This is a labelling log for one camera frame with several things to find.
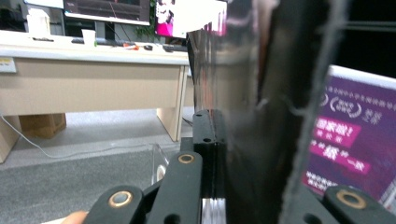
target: white desk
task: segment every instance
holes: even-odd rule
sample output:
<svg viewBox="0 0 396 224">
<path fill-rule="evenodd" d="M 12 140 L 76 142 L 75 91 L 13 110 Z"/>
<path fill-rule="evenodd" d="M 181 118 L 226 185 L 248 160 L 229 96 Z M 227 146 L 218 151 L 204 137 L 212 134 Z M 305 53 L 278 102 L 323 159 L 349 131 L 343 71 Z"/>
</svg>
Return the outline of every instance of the white desk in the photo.
<svg viewBox="0 0 396 224">
<path fill-rule="evenodd" d="M 180 139 L 187 53 L 156 45 L 153 51 L 88 48 L 72 44 L 71 37 L 53 39 L 0 31 L 0 58 L 12 58 L 17 67 L 17 73 L 0 73 L 0 112 L 14 125 L 17 115 L 157 108 L 171 138 Z M 5 125 L 0 120 L 0 162 L 17 139 Z"/>
</svg>

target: cable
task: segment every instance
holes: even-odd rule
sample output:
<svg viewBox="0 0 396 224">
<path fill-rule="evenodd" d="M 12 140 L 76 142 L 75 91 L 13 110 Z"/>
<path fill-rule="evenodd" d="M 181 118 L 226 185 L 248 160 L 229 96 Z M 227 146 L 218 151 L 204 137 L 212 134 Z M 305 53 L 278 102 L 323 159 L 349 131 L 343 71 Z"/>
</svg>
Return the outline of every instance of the cable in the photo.
<svg viewBox="0 0 396 224">
<path fill-rule="evenodd" d="M 122 30 L 124 31 L 126 37 L 128 38 L 129 42 L 132 42 L 131 39 L 129 38 L 129 36 L 126 34 L 125 30 L 123 29 L 123 25 L 120 23 Z"/>
<path fill-rule="evenodd" d="M 14 130 L 14 132 L 18 133 L 24 140 L 26 140 L 29 144 L 31 144 L 34 147 L 37 147 L 38 149 L 41 150 L 41 152 L 43 152 L 44 155 L 46 155 L 48 158 L 51 159 L 64 159 L 64 158 L 69 158 L 69 157 L 73 157 L 73 156 L 77 156 L 77 155 L 84 155 L 84 154 L 91 154 L 91 153 L 98 153 L 98 152 L 105 152 L 105 151 L 109 151 L 109 150 L 113 150 L 113 149 L 120 149 L 120 148 L 131 148 L 131 147 L 148 147 L 148 146 L 155 146 L 155 147 L 159 147 L 160 145 L 158 144 L 141 144 L 141 145 L 134 145 L 134 146 L 125 146 L 125 147 L 109 147 L 109 148 L 105 148 L 105 149 L 100 149 L 100 150 L 96 150 L 96 151 L 85 151 L 85 152 L 76 152 L 76 153 L 71 153 L 69 155 L 64 155 L 64 156 L 52 156 L 49 153 L 47 153 L 41 146 L 37 145 L 36 143 L 32 142 L 31 140 L 29 140 L 25 135 L 23 135 L 20 131 L 18 131 L 14 126 L 12 126 L 12 124 L 10 124 L 3 116 L 2 113 L 0 113 L 0 117 L 1 119 L 12 129 Z M 176 147 L 178 146 L 178 144 L 167 144 L 167 145 L 163 145 L 166 147 L 163 147 L 163 149 L 167 149 L 167 148 L 172 148 L 172 147 Z"/>
<path fill-rule="evenodd" d="M 297 107 L 295 107 L 293 102 L 291 101 L 291 99 L 289 99 L 289 97 L 287 95 L 280 96 L 280 99 L 283 102 L 285 102 L 285 104 L 289 108 L 289 112 L 292 115 L 298 116 L 298 117 L 302 117 L 302 116 L 304 116 L 306 114 L 306 109 L 305 108 L 297 108 Z"/>
<path fill-rule="evenodd" d="M 186 123 L 188 123 L 190 126 L 192 126 L 192 121 L 187 120 L 187 119 L 185 119 L 185 118 L 183 118 L 183 120 L 186 121 Z"/>
<path fill-rule="evenodd" d="M 111 26 L 107 22 L 105 22 L 105 25 L 108 26 L 108 28 L 110 28 L 110 30 L 119 38 L 119 40 L 121 40 L 120 36 L 117 35 L 116 31 L 113 28 L 111 28 Z"/>
</svg>

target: cardboard box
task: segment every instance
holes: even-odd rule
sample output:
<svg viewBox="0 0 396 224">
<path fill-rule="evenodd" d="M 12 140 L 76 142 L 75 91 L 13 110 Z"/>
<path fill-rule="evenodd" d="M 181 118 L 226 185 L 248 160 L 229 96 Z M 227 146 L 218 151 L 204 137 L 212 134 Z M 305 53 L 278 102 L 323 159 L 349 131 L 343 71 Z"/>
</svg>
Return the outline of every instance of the cardboard box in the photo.
<svg viewBox="0 0 396 224">
<path fill-rule="evenodd" d="M 20 116 L 21 130 L 25 136 L 52 138 L 66 128 L 65 114 Z"/>
<path fill-rule="evenodd" d="M 396 79 L 338 66 L 330 75 L 303 182 L 318 194 L 352 186 L 394 212 Z"/>
</svg>

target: desk leg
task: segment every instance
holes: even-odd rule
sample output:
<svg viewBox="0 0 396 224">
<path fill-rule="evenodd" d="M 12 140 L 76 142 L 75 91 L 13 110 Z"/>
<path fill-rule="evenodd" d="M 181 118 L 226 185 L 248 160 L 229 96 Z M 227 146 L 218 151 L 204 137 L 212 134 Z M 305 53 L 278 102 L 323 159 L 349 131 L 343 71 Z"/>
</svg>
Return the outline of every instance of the desk leg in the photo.
<svg viewBox="0 0 396 224">
<path fill-rule="evenodd" d="M 176 107 L 158 108 L 157 116 L 163 123 L 166 131 L 168 131 L 173 141 L 180 141 L 181 121 L 183 120 L 184 95 L 186 92 L 187 73 L 186 66 L 180 66 L 178 85 L 177 85 L 177 101 Z"/>
<path fill-rule="evenodd" d="M 19 131 L 21 130 L 20 120 L 18 116 L 6 117 L 6 120 Z M 9 151 L 14 147 L 19 138 L 19 134 L 15 133 L 2 119 L 0 119 L 0 163 L 6 160 Z"/>
</svg>

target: computer monitor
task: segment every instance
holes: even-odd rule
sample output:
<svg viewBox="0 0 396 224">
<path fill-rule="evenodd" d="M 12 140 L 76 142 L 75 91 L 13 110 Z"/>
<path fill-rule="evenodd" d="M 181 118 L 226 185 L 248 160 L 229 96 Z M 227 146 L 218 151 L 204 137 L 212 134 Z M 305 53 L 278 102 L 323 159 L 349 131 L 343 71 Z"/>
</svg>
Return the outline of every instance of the computer monitor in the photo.
<svg viewBox="0 0 396 224">
<path fill-rule="evenodd" d="M 94 21 L 149 25 L 149 0 L 64 0 L 64 15 Z"/>
<path fill-rule="evenodd" d="M 24 3 L 40 7 L 64 8 L 64 0 L 24 0 Z"/>
</svg>

